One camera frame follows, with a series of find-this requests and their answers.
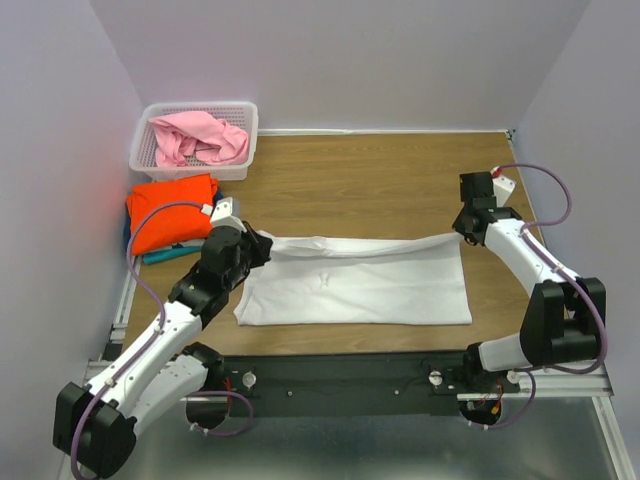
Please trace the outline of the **white t shirt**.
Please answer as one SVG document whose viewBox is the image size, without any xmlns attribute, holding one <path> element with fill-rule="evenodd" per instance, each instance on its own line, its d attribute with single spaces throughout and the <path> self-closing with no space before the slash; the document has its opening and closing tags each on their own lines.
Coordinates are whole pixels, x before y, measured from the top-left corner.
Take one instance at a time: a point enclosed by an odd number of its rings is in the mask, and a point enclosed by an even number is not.
<svg viewBox="0 0 640 480">
<path fill-rule="evenodd" d="M 468 325 L 455 233 L 415 240 L 276 237 L 234 310 L 242 326 Z"/>
</svg>

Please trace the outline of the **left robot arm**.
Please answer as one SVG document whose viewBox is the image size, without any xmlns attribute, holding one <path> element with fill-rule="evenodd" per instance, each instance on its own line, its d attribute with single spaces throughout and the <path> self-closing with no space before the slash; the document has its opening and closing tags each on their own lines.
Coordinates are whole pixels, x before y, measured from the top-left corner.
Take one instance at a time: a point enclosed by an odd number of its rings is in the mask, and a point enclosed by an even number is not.
<svg viewBox="0 0 640 480">
<path fill-rule="evenodd" d="M 192 340 L 250 271 L 269 262 L 272 246 L 248 223 L 214 228 L 134 343 L 86 385 L 70 382 L 59 392 L 53 444 L 69 455 L 75 478 L 113 476 L 148 424 L 179 399 L 218 396 L 229 404 L 236 397 L 222 357 Z"/>
</svg>

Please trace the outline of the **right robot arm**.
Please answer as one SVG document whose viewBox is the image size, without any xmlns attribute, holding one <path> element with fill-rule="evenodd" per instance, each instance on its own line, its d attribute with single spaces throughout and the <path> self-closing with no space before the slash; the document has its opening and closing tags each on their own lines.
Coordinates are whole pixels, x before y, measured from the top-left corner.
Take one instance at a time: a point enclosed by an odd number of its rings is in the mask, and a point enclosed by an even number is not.
<svg viewBox="0 0 640 480">
<path fill-rule="evenodd" d="M 498 192 L 500 169 L 460 176 L 462 209 L 453 223 L 466 243 L 494 253 L 529 296 L 518 333 L 470 345 L 460 379 L 480 392 L 496 372 L 551 367 L 573 374 L 589 373 L 603 363 L 608 344 L 605 329 L 606 289 L 596 278 L 584 278 L 562 265 L 530 232 L 534 226 L 505 205 Z"/>
</svg>

